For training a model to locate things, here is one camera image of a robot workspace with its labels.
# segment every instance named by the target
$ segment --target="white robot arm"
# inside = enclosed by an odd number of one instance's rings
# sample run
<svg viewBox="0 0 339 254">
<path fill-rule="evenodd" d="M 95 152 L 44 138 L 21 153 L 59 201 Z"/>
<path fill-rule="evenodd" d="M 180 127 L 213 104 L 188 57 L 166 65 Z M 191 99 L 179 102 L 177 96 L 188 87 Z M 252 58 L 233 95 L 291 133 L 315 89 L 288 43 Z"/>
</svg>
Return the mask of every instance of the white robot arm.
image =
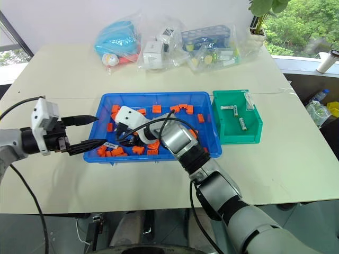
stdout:
<svg viewBox="0 0 339 254">
<path fill-rule="evenodd" d="M 176 120 L 166 114 L 158 117 L 158 122 L 153 121 L 137 132 L 145 144 L 159 138 L 181 163 L 196 186 L 196 195 L 202 207 L 211 219 L 225 222 L 238 253 L 319 253 L 301 243 L 258 207 L 243 202 L 236 183 Z M 151 122 L 126 106 L 121 107 L 115 121 L 119 134 Z"/>
</svg>

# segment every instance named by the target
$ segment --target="white box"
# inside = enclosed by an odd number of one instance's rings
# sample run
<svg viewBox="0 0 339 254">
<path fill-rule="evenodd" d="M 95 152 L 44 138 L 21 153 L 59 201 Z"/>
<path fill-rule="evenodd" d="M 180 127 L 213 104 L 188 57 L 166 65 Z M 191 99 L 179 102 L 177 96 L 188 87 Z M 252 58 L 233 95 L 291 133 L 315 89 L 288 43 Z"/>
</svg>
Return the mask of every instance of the white box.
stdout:
<svg viewBox="0 0 339 254">
<path fill-rule="evenodd" d="M 148 41 L 142 56 L 146 68 L 161 69 L 164 60 L 164 44 L 160 41 Z"/>
</svg>

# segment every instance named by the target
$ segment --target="black cable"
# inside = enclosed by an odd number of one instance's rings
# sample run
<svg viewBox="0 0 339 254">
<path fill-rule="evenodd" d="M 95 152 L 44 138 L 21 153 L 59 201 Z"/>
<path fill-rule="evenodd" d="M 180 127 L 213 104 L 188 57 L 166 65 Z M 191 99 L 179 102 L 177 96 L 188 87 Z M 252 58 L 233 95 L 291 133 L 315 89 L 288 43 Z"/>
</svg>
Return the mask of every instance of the black cable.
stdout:
<svg viewBox="0 0 339 254">
<path fill-rule="evenodd" d="M 191 202 L 191 208 L 192 208 L 192 212 L 193 212 L 193 216 L 195 218 L 195 221 L 197 222 L 197 225 L 199 227 L 199 229 L 201 230 L 201 232 L 203 233 L 203 235 L 206 237 L 206 239 L 210 242 L 210 244 L 213 246 L 213 248 L 219 253 L 219 254 L 224 254 L 223 251 L 218 247 L 218 245 L 211 239 L 211 237 L 207 234 L 206 230 L 203 228 L 203 226 L 201 225 L 199 218 L 197 216 L 197 213 L 195 212 L 195 208 L 194 208 L 194 204 L 193 204 L 193 197 L 192 197 L 192 186 L 193 186 L 193 182 L 190 182 L 190 202 Z"/>
<path fill-rule="evenodd" d="M 26 102 L 31 102 L 31 101 L 37 101 L 39 98 L 44 98 L 43 96 L 39 96 L 39 97 L 33 97 L 33 98 L 29 98 L 29 99 L 24 99 L 23 101 L 20 101 L 18 103 L 15 103 L 13 106 L 9 107 L 7 110 L 5 110 L 4 113 L 2 113 L 0 115 L 0 121 L 2 118 L 4 118 L 5 115 L 7 115 L 11 110 L 13 110 L 14 108 L 20 106 L 21 104 L 24 104 Z"/>
<path fill-rule="evenodd" d="M 136 131 L 138 131 L 138 130 L 140 130 L 140 129 L 146 127 L 146 126 L 149 126 L 149 125 L 151 125 L 151 124 L 153 124 L 153 123 L 162 122 L 162 121 L 165 121 L 165 120 L 166 120 L 166 118 L 161 118 L 161 119 L 155 119 L 155 120 L 152 120 L 152 121 L 150 121 L 150 122 L 148 122 L 148 123 L 144 123 L 144 124 L 140 125 L 139 127 L 136 127 L 135 129 L 133 129 L 133 130 L 127 132 L 124 136 L 122 136 L 121 139 L 117 139 L 117 142 L 124 141 L 124 139 L 127 138 L 129 135 L 132 135 L 134 132 L 136 132 Z M 193 126 L 190 125 L 188 122 L 186 122 L 186 121 L 184 121 L 184 120 L 181 120 L 181 119 L 178 119 L 178 118 L 173 118 L 173 117 L 169 117 L 169 118 L 167 118 L 167 120 L 173 120 L 173 121 L 177 121 L 177 122 L 181 122 L 181 123 L 186 124 L 189 128 L 192 129 L 192 131 L 194 132 L 194 134 L 197 136 L 197 141 L 198 141 L 198 143 L 200 143 L 197 131 L 196 131 L 196 130 L 193 128 Z"/>
<path fill-rule="evenodd" d="M 21 181 L 23 182 L 23 184 L 26 186 L 27 190 L 29 191 L 29 193 L 31 194 L 31 196 L 34 199 L 35 205 L 37 206 L 37 209 L 39 211 L 39 216 L 42 222 L 42 227 L 43 227 L 43 234 L 44 234 L 44 252 L 45 254 L 49 254 L 49 241 L 48 241 L 48 232 L 47 232 L 47 226 L 46 226 L 46 221 L 44 220 L 43 217 L 43 213 L 42 210 L 40 208 L 39 202 L 37 200 L 37 197 L 34 195 L 33 191 L 31 190 L 31 188 L 28 186 L 26 180 L 23 178 L 23 176 L 21 175 L 21 173 L 12 165 L 10 164 L 10 167 L 17 173 L 17 175 L 20 177 Z"/>
<path fill-rule="evenodd" d="M 160 145 L 165 148 L 167 150 L 167 148 L 164 146 L 163 144 L 163 141 L 161 140 L 161 137 L 162 137 L 162 134 L 163 134 L 163 130 L 164 130 L 164 127 L 168 121 L 168 119 L 170 118 L 170 116 L 175 112 L 175 110 L 171 110 L 171 112 L 167 115 L 163 125 L 161 125 L 161 128 L 160 128 L 160 131 L 159 131 L 159 136 L 158 136 L 158 139 L 159 139 L 159 142 L 160 142 Z"/>
</svg>

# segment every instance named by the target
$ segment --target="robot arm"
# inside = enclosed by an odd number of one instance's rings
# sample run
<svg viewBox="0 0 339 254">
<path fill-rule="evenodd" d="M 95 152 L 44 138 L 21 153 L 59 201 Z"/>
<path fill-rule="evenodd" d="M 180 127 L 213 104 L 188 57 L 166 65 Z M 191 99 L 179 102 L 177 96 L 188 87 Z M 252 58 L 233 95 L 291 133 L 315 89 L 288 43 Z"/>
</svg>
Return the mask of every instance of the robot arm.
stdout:
<svg viewBox="0 0 339 254">
<path fill-rule="evenodd" d="M 105 139 L 92 139 L 70 145 L 66 136 L 66 127 L 92 123 L 97 118 L 78 115 L 62 117 L 61 121 L 58 119 L 58 105 L 40 98 L 31 115 L 32 128 L 0 130 L 0 182 L 11 163 L 25 159 L 28 155 L 40 152 L 46 156 L 50 151 L 76 155 L 106 142 Z"/>
<path fill-rule="evenodd" d="M 150 120 L 123 106 L 115 121 L 118 129 L 125 131 Z M 153 143 L 158 139 L 162 124 L 152 123 L 138 130 L 141 141 Z M 217 221 L 223 219 L 238 253 L 318 253 L 281 228 L 258 207 L 243 202 L 236 183 L 182 124 L 168 120 L 160 138 L 194 182 L 197 198 L 208 216 Z"/>
</svg>

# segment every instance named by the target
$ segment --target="blue plastic tray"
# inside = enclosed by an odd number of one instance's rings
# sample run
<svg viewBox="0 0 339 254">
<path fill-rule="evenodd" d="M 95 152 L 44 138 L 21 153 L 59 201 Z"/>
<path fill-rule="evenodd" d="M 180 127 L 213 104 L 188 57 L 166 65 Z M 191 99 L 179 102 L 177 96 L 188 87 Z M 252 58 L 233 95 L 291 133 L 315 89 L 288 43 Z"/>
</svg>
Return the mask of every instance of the blue plastic tray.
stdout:
<svg viewBox="0 0 339 254">
<path fill-rule="evenodd" d="M 221 155 L 221 145 L 218 137 L 216 124 L 213 118 L 211 100 L 205 92 L 180 92 L 180 93 L 128 93 L 128 94 L 104 94 L 96 113 L 98 121 L 94 122 L 90 139 L 107 139 L 108 142 L 118 144 L 115 141 L 115 132 L 107 133 L 106 127 L 111 119 L 111 110 L 114 104 L 128 106 L 135 110 L 146 109 L 146 118 L 152 119 L 170 112 L 170 107 L 178 104 L 193 105 L 193 115 L 187 115 L 186 110 L 181 109 L 175 116 L 189 122 L 197 131 L 203 147 L 206 147 L 210 156 L 217 158 Z M 152 106 L 160 104 L 161 114 L 153 114 Z M 203 114 L 204 123 L 198 122 L 197 114 Z M 173 155 L 163 147 L 159 147 L 158 155 L 147 155 L 147 146 L 144 155 L 132 153 L 132 147 L 123 147 L 128 156 L 121 157 L 99 157 L 97 149 L 84 153 L 87 162 L 116 163 L 116 162 L 139 162 L 139 161 L 163 161 L 174 160 Z"/>
</svg>

